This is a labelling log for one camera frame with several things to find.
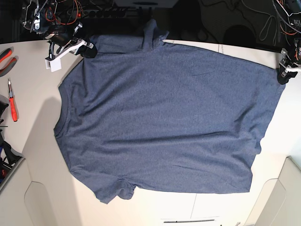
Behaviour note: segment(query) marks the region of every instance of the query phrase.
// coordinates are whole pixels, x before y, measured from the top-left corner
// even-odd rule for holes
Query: t-shirt
[[[164,43],[154,20],[136,35],[92,39],[59,87],[55,137],[71,174],[104,203],[136,186],[248,192],[260,140],[284,89],[266,66]]]

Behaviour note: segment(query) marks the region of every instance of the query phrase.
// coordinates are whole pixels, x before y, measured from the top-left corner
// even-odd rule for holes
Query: dark background
[[[39,40],[34,32],[29,33],[19,21],[23,0],[0,0],[0,43]],[[280,51],[286,47],[285,36],[280,32],[279,21],[272,19],[265,40],[260,41],[259,34],[265,26],[268,15],[247,9],[241,0],[179,0],[170,9],[155,8],[148,10],[130,9],[125,18],[90,18],[81,21],[85,32],[89,35],[104,33],[131,33],[149,18],[156,19],[159,28],[169,30],[169,39],[202,41],[230,44],[250,48]],[[84,9],[95,9],[89,0],[80,0]],[[72,6],[72,0],[65,2],[65,8]],[[96,5],[103,6],[104,0],[93,0]],[[244,3],[258,11],[276,16],[271,0],[244,0]],[[277,27],[277,42],[273,37]]]

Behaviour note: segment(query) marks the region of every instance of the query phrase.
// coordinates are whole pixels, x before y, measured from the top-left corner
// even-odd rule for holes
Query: red pliers handle
[[[4,59],[8,58],[12,53],[13,51],[10,48],[6,49],[3,53],[1,53],[0,63]],[[6,67],[0,69],[0,77],[6,75],[15,66],[16,63],[17,63],[17,59],[15,57],[12,58]]]

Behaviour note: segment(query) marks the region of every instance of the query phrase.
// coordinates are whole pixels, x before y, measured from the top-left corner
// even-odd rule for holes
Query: table surface
[[[206,48],[222,54],[243,58],[272,68],[278,55],[262,50],[218,44],[174,41],[176,44]],[[137,188],[131,200],[115,198],[108,205],[69,172],[56,144],[53,128],[59,118],[61,98],[58,86],[81,57],[68,54],[62,59],[62,70],[51,73],[45,69],[48,55],[46,41],[0,45],[0,52],[13,47],[18,62],[12,71],[0,78],[0,94],[8,96],[11,78],[19,115],[13,122],[10,110],[2,118],[4,137],[27,159],[33,181],[43,183],[59,225],[153,226],[162,219],[187,220],[219,216],[221,225],[244,225],[264,184],[278,178],[288,155],[301,159],[301,76],[287,84],[273,119],[261,141],[262,152],[252,166],[253,182],[244,194],[185,194],[155,192]]]

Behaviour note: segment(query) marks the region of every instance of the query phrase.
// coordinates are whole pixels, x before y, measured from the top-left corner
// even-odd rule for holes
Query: red screwdriver handle
[[[18,115],[17,115],[17,111],[16,111],[16,108],[15,108],[14,98],[11,97],[9,99],[9,101],[10,101],[11,116],[13,117],[14,121],[17,121],[18,120]]]

